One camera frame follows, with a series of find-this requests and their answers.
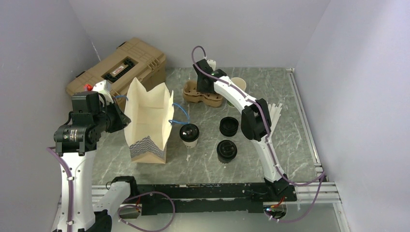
gray wall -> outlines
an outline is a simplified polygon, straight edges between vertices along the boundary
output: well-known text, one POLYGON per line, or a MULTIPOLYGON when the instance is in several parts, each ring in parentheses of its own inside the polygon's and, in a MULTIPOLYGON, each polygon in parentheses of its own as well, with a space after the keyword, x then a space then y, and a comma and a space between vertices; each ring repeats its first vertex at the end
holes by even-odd
POLYGON ((47 232, 61 175, 45 147, 71 109, 66 84, 97 57, 67 1, 1 1, 0 22, 0 230, 47 232))
POLYGON ((328 2, 70 0, 101 59, 136 36, 174 67, 190 67, 199 44, 222 67, 294 67, 328 2))
POLYGON ((296 66, 354 232, 409 231, 410 3, 333 0, 296 66))

red object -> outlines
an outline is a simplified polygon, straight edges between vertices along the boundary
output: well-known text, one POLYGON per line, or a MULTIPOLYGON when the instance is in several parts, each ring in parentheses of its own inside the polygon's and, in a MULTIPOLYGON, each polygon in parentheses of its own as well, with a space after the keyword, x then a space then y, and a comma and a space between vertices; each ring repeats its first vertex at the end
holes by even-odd
POLYGON ((85 89, 86 91, 91 91, 92 88, 93 88, 93 87, 92 87, 90 84, 86 84, 86 85, 84 86, 84 89, 85 89))

label on toolbox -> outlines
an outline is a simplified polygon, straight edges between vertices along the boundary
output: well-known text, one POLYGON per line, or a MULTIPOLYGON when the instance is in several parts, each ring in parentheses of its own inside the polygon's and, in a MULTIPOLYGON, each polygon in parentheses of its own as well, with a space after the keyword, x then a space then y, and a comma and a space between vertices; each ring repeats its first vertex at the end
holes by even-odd
POLYGON ((117 75, 120 71, 122 71, 123 69, 125 69, 124 66, 120 65, 118 68, 116 68, 114 71, 112 71, 111 73, 113 75, 117 75))

cup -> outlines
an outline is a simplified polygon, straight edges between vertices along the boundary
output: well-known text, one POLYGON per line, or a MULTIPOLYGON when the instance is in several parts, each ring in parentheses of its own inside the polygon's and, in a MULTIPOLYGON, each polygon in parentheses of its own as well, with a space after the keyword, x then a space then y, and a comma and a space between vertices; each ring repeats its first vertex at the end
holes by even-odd
MULTIPOLYGON (((234 78, 231 79, 231 81, 232 81, 236 86, 238 86, 241 90, 245 91, 245 89, 246 89, 246 82, 245 82, 244 79, 242 79, 242 78, 240 78, 240 77, 234 77, 234 78)), ((232 105, 232 103, 230 103, 229 101, 228 101, 228 105, 231 106, 231 107, 234 107, 234 105, 232 105)))
POLYGON ((179 137, 182 139, 185 146, 193 148, 198 142, 199 128, 191 123, 185 124, 179 130, 179 137))

marble tabletop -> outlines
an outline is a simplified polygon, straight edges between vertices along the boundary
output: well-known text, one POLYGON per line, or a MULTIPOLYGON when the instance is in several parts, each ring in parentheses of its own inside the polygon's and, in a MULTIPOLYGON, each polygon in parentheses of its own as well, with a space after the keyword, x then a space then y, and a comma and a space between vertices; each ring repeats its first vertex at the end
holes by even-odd
MULTIPOLYGON (((284 68, 222 68, 231 78, 241 77, 246 92, 268 103, 282 103, 281 116, 272 136, 279 162, 288 177, 303 182, 316 176, 312 154, 298 113, 292 85, 284 68)), ((174 102, 184 107, 191 123, 198 126, 200 137, 194 148, 187 148, 179 138, 181 125, 173 125, 167 144, 166 164, 131 162, 124 132, 103 133, 97 144, 92 172, 94 185, 105 184, 118 175, 133 175, 138 184, 192 184, 263 182, 262 165, 253 144, 240 130, 230 138, 219 131, 220 120, 232 116, 240 122, 241 114, 226 100, 221 107, 189 103, 182 98, 182 87, 189 79, 196 80, 193 68, 169 68, 166 85, 174 91, 174 102), (217 144, 229 139, 238 149, 228 164, 219 162, 217 144)), ((175 109, 175 120, 184 121, 182 111, 175 109)))

